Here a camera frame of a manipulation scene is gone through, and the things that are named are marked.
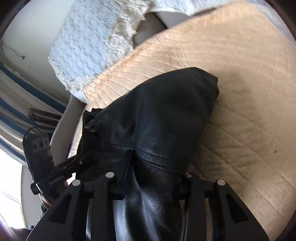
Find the dark fabric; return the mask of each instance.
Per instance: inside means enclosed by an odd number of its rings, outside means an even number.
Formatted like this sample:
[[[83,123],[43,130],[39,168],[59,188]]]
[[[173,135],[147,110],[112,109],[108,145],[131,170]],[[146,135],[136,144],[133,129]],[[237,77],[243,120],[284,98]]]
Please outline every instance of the dark fabric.
[[[15,233],[15,235],[19,238],[20,241],[26,241],[29,236],[31,230],[29,229],[14,229],[11,230]]]
[[[198,68],[176,70],[145,81],[104,110],[84,113],[78,154],[134,151],[128,194],[113,203],[118,241],[180,240],[176,173],[186,171],[197,151],[219,94],[217,82]]]
[[[41,204],[41,217],[47,212],[48,207],[46,207],[45,205]]]
[[[141,21],[137,33],[133,36],[133,46],[136,48],[153,35],[165,30],[166,26],[150,12],[145,15],[145,20]]]

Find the quilted fabric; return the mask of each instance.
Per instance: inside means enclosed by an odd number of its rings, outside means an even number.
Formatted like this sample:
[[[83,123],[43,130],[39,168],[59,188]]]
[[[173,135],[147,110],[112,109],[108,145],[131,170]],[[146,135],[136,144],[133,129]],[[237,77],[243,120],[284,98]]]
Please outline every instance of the quilted fabric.
[[[91,110],[168,71],[217,76],[220,95],[193,165],[210,181],[225,179],[272,241],[296,208],[295,66],[296,47],[254,6],[235,3],[150,38],[83,91]]]
[[[239,0],[76,0],[53,42],[49,62],[66,89],[87,102],[83,86],[133,50],[132,37],[146,12],[190,16],[233,1]]]

